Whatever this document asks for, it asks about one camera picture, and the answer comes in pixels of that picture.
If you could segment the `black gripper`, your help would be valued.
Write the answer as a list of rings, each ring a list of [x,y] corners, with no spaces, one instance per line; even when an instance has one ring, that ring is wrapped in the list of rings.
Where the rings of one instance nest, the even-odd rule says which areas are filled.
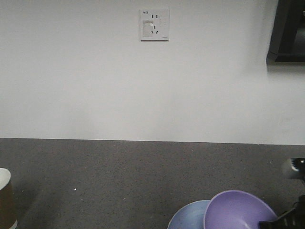
[[[282,172],[287,179],[297,179],[305,183],[305,158],[289,158],[282,165]],[[260,229],[304,229],[305,228],[305,196],[298,197],[293,207],[284,212],[276,220],[260,221]]]

